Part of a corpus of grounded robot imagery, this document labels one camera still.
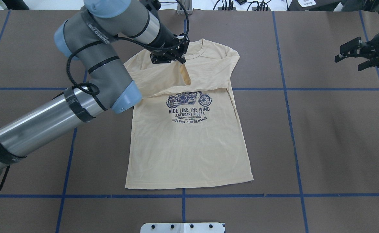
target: shirt hem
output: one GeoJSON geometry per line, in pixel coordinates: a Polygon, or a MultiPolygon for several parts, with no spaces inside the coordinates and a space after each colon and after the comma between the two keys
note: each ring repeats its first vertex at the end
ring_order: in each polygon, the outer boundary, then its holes
{"type": "Polygon", "coordinates": [[[234,180],[224,180],[219,182],[196,182],[196,183],[138,183],[126,182],[126,189],[181,189],[181,188],[204,188],[204,187],[217,187],[229,184],[239,184],[248,181],[253,181],[253,175],[234,180]]]}

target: motorcycle graphic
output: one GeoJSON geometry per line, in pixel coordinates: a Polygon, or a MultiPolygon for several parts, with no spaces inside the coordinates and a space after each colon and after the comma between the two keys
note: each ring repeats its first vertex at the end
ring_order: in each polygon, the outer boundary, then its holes
{"type": "Polygon", "coordinates": [[[198,92],[185,92],[179,94],[173,94],[168,97],[166,105],[169,108],[176,108],[179,105],[194,105],[196,102],[196,96],[199,93],[198,102],[201,106],[209,106],[211,104],[211,97],[208,94],[204,94],[200,91],[198,92]]]}

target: blue joint cap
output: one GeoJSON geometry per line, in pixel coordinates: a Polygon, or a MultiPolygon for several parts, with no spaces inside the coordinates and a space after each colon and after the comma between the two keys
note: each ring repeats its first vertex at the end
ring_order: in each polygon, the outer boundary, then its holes
{"type": "Polygon", "coordinates": [[[142,94],[138,86],[136,86],[135,81],[132,81],[116,102],[114,102],[111,109],[119,114],[139,103],[141,99],[142,94]]]}
{"type": "MultiPolygon", "coordinates": [[[[71,55],[71,51],[68,48],[65,39],[64,39],[64,25],[68,21],[64,21],[64,23],[57,29],[57,31],[54,33],[54,43],[56,43],[57,48],[62,52],[66,57],[69,57],[71,55]]],[[[79,60],[78,57],[73,57],[73,60],[79,60]]]]}
{"type": "Polygon", "coordinates": [[[99,18],[113,18],[123,13],[131,0],[84,0],[84,6],[99,18]]]}

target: t-shirt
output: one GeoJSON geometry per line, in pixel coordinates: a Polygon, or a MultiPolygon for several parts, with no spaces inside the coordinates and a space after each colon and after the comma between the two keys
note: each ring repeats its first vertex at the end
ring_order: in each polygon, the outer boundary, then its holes
{"type": "Polygon", "coordinates": [[[253,180],[230,82],[239,58],[230,47],[201,39],[189,44],[184,65],[152,64],[147,50],[125,63],[143,96],[133,109],[126,188],[253,180]]]}

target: table surface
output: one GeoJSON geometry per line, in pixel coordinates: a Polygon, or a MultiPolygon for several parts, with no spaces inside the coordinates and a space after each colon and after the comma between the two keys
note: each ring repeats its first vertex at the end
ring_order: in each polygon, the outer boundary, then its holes
{"type": "MultiPolygon", "coordinates": [[[[75,11],[0,11],[0,127],[71,86],[55,30],[75,11]]],[[[160,12],[175,34],[184,17],[160,12]]],[[[241,56],[232,74],[254,181],[125,189],[133,111],[107,111],[13,165],[0,232],[139,232],[142,223],[224,222],[227,232],[379,232],[379,70],[334,63],[373,38],[372,12],[195,10],[191,41],[241,56]]],[[[141,50],[114,44],[126,61],[141,50]]],[[[86,77],[73,62],[72,74],[86,77]]]]}

